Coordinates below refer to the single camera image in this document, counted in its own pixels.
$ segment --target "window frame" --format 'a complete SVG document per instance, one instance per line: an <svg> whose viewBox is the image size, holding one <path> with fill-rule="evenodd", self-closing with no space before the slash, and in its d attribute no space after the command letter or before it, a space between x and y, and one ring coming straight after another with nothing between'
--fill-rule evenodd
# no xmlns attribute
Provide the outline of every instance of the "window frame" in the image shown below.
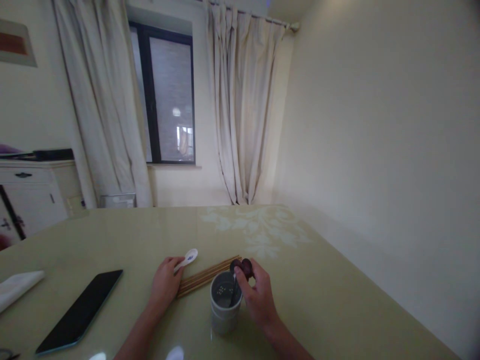
<svg viewBox="0 0 480 360"><path fill-rule="evenodd" d="M138 48L140 51L141 75L143 77L143 90L145 92L145 107L148 123L148 135L150 137L151 162L147 164L181 164L195 165L197 161L196 132L195 132L195 92L194 92L194 47L193 38L153 26L143 25L138 22L129 21L132 28L136 28L138 36ZM192 121L192 142L193 161L162 160L160 150L159 122L157 117L157 101L155 98L155 82L152 65L152 53L150 49L150 38L170 41L173 43L190 46L190 73L191 73L191 121Z"/></svg>

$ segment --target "cup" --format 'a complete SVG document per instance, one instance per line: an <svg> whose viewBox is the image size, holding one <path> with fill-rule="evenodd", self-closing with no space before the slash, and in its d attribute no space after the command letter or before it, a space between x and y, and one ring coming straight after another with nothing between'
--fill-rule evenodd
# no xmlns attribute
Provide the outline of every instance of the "cup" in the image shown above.
<svg viewBox="0 0 480 360"><path fill-rule="evenodd" d="M236 284L233 305L230 306L234 286L234 276L229 271L219 273L210 285L211 328L220 335L231 332L237 326L243 295Z"/></svg>

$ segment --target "glasses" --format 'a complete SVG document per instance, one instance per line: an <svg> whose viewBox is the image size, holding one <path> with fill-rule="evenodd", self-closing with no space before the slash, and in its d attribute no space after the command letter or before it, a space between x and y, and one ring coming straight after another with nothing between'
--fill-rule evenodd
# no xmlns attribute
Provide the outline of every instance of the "glasses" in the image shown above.
<svg viewBox="0 0 480 360"><path fill-rule="evenodd" d="M2 349L0 348L0 360L14 360L17 359L20 356L20 354L15 354L8 349Z"/></svg>

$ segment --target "chopsticks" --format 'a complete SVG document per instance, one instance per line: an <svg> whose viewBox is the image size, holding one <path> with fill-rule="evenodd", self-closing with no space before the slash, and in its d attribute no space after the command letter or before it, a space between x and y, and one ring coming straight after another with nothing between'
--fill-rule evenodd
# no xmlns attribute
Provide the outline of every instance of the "chopsticks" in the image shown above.
<svg viewBox="0 0 480 360"><path fill-rule="evenodd" d="M187 277L180 281L180 288L178 289L178 293L176 295L177 298L182 298L185 295L191 293L192 291L195 291L209 282L212 281L212 279L217 276L218 274L227 271L230 269L230 264L233 260L238 259L242 260L242 257L240 255L231 257L227 260L224 260L217 265L210 266L206 268L203 271L200 271L199 273L196 273L193 276Z"/></svg>

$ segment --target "window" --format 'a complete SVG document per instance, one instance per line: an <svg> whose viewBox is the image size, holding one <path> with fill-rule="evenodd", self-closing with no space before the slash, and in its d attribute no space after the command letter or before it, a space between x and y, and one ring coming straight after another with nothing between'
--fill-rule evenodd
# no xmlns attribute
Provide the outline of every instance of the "window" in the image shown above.
<svg viewBox="0 0 480 360"><path fill-rule="evenodd" d="M130 23L146 161L195 164L192 37Z"/></svg>

